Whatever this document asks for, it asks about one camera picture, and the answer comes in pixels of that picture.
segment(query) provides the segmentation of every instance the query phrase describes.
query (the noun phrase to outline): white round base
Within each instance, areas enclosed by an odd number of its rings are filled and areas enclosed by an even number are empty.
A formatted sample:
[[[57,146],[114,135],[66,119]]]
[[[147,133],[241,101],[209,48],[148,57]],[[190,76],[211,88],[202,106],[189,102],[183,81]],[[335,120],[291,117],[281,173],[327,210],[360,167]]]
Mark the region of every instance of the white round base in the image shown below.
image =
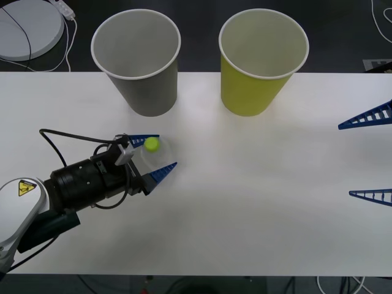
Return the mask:
[[[64,21],[59,11],[42,0],[20,0],[4,6],[26,31],[31,59],[52,49],[62,36]],[[29,59],[29,44],[20,27],[0,9],[0,58],[11,61]]]

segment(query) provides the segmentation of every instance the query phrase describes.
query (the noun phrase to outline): paper cup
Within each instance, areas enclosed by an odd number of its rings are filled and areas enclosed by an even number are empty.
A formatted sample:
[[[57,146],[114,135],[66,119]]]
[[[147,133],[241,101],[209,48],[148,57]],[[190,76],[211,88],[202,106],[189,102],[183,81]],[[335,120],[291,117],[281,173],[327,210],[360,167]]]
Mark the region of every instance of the paper cup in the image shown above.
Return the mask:
[[[169,17],[134,9],[108,18],[98,27],[91,55],[133,110],[158,116],[176,102],[180,47],[181,36]]]
[[[305,63],[309,41],[302,27],[283,13],[245,10],[229,18],[219,34],[221,93],[233,113],[264,111]]]

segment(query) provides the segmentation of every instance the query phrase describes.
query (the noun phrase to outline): cable connector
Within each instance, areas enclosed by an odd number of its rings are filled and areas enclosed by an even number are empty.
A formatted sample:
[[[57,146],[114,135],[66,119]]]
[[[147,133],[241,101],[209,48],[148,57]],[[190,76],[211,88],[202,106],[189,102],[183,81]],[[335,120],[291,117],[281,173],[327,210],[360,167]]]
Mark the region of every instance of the cable connector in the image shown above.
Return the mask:
[[[49,0],[49,2],[52,3],[67,20],[75,18],[75,12],[63,0]]]

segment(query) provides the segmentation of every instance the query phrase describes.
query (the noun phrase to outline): yellow warning sticker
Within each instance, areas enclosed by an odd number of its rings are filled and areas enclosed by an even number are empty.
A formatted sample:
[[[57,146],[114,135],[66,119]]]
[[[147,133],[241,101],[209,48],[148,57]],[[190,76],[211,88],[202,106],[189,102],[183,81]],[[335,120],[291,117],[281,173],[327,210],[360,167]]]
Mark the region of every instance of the yellow warning sticker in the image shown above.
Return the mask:
[[[30,192],[31,190],[34,190],[36,187],[37,187],[36,184],[21,179],[19,182],[19,196],[22,196]]]

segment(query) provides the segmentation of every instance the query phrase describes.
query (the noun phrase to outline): floor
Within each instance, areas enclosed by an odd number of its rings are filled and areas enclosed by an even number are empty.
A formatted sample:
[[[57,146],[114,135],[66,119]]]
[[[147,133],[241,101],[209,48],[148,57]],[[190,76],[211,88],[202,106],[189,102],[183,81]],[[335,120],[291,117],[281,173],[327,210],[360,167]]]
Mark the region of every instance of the floor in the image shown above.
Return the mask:
[[[147,289],[149,294],[164,294],[168,288],[180,279],[177,276],[154,276],[149,282]],[[144,276],[83,276],[88,285],[98,294],[139,294],[145,287]],[[187,277],[183,284],[176,289],[180,292],[187,284],[212,285],[221,294],[313,294],[320,293],[317,288],[315,277],[297,277],[295,279],[295,292],[292,287],[287,288],[289,277]],[[339,293],[341,286],[340,277],[322,277],[320,284],[325,293]],[[365,286],[374,294],[387,294],[392,292],[392,281],[377,277],[367,277]],[[351,291],[356,289],[357,284],[351,279]],[[57,293],[57,294],[92,294],[75,275],[23,275],[10,274],[0,283],[0,293]]]
[[[12,2],[0,0],[0,6]],[[90,54],[94,31],[109,16],[127,9],[162,12],[179,27],[182,46],[178,57],[183,72],[220,71],[218,35],[225,21],[251,8],[274,9],[293,17],[306,31],[310,54],[302,72],[363,72],[364,59],[392,59],[392,43],[374,25],[371,0],[66,0],[75,11],[78,31],[69,55],[72,71],[98,71]],[[384,35],[392,39],[392,24],[383,17],[390,0],[374,0],[375,16]],[[74,24],[69,21],[70,32]],[[66,34],[48,53],[31,61],[35,70],[53,68],[62,59]],[[22,67],[0,61],[0,71]],[[66,71],[63,63],[59,71]]]
[[[256,7],[281,11],[293,17],[308,34],[310,55],[302,72],[363,72],[364,59],[392,59],[392,44],[378,33],[371,17],[370,0],[65,0],[76,13],[78,32],[69,60],[72,71],[98,71],[90,55],[94,31],[109,16],[127,9],[146,8],[169,16],[179,27],[182,47],[178,58],[180,71],[220,71],[217,37],[223,23],[233,14]],[[11,1],[0,0],[0,6]],[[384,34],[392,39],[392,24],[382,12],[390,0],[374,0],[375,16]],[[70,33],[74,24],[70,23]],[[61,60],[65,34],[48,53],[31,61],[35,70],[47,70]],[[66,71],[63,63],[58,71]],[[0,71],[23,71],[22,67],[0,61]],[[149,283],[151,294],[165,293],[180,277],[156,276]],[[98,293],[140,293],[143,276],[84,276]],[[197,277],[187,280],[214,284],[218,293],[283,293],[289,277]],[[325,293],[339,293],[340,277],[323,277]],[[392,281],[366,278],[365,285],[377,294],[392,293]],[[319,293],[315,277],[297,277],[296,292]],[[10,274],[0,283],[0,293],[92,293],[74,275]]]

